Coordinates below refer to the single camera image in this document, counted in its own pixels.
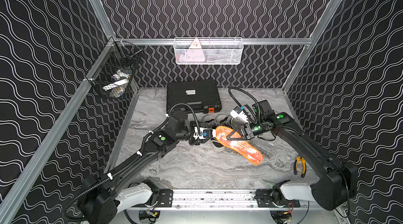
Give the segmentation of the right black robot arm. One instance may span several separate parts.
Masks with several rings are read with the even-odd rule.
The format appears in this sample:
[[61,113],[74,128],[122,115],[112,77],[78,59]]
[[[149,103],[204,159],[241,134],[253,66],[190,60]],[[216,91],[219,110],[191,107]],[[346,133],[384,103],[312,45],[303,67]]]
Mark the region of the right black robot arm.
[[251,158],[251,148],[245,146],[248,140],[271,132],[298,153],[294,162],[295,173],[298,172],[298,164],[310,165],[318,177],[318,181],[310,185],[292,181],[275,184],[270,196],[274,204],[282,206],[291,200],[305,200],[316,202],[325,210],[334,210],[357,195],[358,168],[354,164],[342,162],[326,152],[303,132],[289,114],[276,113],[268,101],[258,102],[253,108],[255,122],[248,120],[242,107],[236,107],[231,112],[231,116],[241,123],[230,128],[225,136],[230,146],[240,144],[241,153]]

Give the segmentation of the pink triangular card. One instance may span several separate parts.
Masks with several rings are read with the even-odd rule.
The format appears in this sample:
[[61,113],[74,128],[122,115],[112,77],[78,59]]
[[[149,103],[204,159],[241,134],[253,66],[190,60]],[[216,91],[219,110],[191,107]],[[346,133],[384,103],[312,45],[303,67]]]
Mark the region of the pink triangular card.
[[199,38],[195,38],[186,50],[184,60],[186,62],[204,62],[206,60]]

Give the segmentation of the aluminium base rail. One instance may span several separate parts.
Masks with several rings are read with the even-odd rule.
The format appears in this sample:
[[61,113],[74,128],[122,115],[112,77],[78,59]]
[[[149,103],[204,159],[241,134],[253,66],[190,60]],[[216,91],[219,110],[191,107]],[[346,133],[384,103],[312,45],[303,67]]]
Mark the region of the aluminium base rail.
[[280,189],[286,203],[275,203],[270,189],[157,189],[140,184],[120,192],[113,205],[117,212],[140,210],[269,210],[307,207],[315,203],[311,188],[303,184],[286,184]]

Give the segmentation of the white insole orange edge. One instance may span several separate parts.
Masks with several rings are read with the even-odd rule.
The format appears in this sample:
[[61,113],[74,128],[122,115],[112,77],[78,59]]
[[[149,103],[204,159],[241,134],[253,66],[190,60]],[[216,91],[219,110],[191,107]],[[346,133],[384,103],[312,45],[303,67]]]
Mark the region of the white insole orange edge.
[[218,126],[215,130],[216,130],[215,139],[218,140],[224,147],[236,151],[254,165],[259,165],[262,163],[263,161],[262,153],[256,148],[254,148],[252,145],[250,145],[247,141],[226,139],[227,135],[233,131],[232,128],[225,126]]

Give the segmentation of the yellow handled pliers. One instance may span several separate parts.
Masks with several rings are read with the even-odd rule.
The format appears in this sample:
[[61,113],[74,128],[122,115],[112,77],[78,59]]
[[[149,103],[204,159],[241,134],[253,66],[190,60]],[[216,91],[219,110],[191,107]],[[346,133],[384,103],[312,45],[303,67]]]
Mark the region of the yellow handled pliers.
[[304,178],[306,176],[306,161],[301,156],[296,157],[293,165],[293,172],[295,175],[298,174],[299,170],[301,170],[301,177]]

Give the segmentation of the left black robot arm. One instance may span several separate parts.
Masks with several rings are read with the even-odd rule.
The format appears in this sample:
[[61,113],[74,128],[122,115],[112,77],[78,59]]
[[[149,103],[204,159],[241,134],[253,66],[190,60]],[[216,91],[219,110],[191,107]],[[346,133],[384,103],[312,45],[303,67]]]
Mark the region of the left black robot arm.
[[157,202],[157,190],[150,184],[141,183],[129,188],[132,178],[152,163],[173,150],[179,142],[199,145],[215,138],[215,130],[201,127],[195,117],[191,122],[188,114],[176,104],[166,114],[166,119],[143,138],[140,149],[119,166],[99,176],[87,177],[81,191],[71,199],[62,211],[66,222],[108,224],[117,213],[127,208]]

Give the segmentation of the black plastic tool case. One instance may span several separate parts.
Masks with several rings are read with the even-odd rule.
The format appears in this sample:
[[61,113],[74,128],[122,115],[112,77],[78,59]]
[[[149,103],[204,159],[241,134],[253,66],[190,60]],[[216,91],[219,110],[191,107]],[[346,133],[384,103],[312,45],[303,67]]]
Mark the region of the black plastic tool case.
[[215,80],[171,82],[167,85],[166,111],[181,109],[187,113],[216,113],[222,103]]

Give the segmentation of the black white sneaker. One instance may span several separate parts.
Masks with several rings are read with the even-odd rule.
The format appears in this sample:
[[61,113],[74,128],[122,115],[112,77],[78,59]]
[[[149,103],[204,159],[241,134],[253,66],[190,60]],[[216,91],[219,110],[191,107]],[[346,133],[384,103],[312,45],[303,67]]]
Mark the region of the black white sneaker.
[[[200,125],[203,128],[212,128],[212,129],[216,129],[220,124],[216,121],[216,119],[212,116],[212,115],[205,115],[202,119],[201,119],[201,123]],[[215,138],[212,138],[209,140],[212,144],[212,148],[213,150],[220,152],[223,151],[225,149],[225,147]]]
[[217,126],[231,127],[231,117],[226,114],[218,114],[215,118]]

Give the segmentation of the white items in black basket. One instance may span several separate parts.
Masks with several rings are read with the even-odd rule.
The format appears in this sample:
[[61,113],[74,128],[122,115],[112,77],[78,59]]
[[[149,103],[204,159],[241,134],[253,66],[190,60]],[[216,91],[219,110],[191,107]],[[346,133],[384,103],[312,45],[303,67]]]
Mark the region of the white items in black basket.
[[128,71],[119,69],[111,76],[111,83],[105,84],[102,90],[106,91],[110,98],[119,98],[125,93],[131,77]]

